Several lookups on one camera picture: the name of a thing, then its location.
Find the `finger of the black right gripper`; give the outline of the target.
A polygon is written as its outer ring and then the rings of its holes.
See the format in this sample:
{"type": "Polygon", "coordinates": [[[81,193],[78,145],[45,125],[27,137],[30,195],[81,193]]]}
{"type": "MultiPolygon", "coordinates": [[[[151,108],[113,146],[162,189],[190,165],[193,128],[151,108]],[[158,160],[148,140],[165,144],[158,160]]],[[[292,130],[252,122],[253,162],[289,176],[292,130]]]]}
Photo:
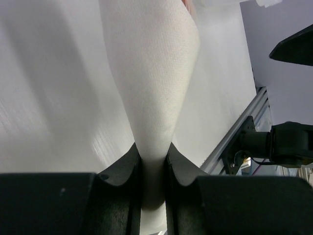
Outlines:
{"type": "Polygon", "coordinates": [[[312,66],[313,65],[313,25],[279,42],[269,54],[270,59],[312,66]]]}

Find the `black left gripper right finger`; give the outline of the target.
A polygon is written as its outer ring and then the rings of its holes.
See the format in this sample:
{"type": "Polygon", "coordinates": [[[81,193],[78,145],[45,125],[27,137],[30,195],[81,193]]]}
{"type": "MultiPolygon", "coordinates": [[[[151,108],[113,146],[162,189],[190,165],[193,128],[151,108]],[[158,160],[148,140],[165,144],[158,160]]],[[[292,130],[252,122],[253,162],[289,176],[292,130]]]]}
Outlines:
{"type": "Polygon", "coordinates": [[[302,178],[208,175],[171,145],[165,159],[170,235],[310,235],[313,188],[302,178]]]}

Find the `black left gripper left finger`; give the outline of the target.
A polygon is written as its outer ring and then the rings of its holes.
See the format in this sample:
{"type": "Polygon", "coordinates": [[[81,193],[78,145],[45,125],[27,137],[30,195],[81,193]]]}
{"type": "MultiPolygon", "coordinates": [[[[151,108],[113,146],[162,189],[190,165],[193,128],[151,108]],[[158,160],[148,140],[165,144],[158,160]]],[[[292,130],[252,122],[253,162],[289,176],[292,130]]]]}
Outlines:
{"type": "Polygon", "coordinates": [[[100,173],[3,173],[3,235],[137,235],[141,158],[133,145],[100,173]]]}

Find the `white paper napkin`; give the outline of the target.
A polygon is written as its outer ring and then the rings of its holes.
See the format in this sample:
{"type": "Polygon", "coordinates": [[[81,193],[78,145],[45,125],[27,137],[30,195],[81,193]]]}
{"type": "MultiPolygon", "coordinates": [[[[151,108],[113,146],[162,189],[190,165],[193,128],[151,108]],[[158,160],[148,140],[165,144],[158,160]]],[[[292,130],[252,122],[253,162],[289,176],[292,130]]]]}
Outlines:
{"type": "Polygon", "coordinates": [[[104,42],[142,162],[140,233],[166,229],[164,161],[200,39],[190,0],[102,0],[104,42]]]}

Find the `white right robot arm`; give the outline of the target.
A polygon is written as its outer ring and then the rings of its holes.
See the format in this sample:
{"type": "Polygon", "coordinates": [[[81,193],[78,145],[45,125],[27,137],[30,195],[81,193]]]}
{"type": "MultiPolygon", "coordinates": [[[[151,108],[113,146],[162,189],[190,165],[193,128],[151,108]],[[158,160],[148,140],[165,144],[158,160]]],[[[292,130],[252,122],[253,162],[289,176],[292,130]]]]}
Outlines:
{"type": "MultiPolygon", "coordinates": [[[[313,26],[279,42],[269,54],[270,59],[299,64],[313,65],[313,26]]],[[[257,162],[263,165],[281,165],[297,168],[313,162],[313,127],[297,122],[285,122],[271,127],[270,132],[248,130],[241,133],[242,150],[251,157],[268,159],[257,162]]]]}

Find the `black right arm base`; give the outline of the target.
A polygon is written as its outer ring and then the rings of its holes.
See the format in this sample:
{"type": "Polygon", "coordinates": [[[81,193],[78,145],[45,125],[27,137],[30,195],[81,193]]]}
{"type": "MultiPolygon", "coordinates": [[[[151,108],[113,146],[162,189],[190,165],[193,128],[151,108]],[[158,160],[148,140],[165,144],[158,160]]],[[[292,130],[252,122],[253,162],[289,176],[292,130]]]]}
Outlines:
{"type": "Polygon", "coordinates": [[[222,151],[221,159],[227,175],[236,175],[245,159],[269,159],[270,132],[256,131],[254,119],[248,116],[222,151]]]}

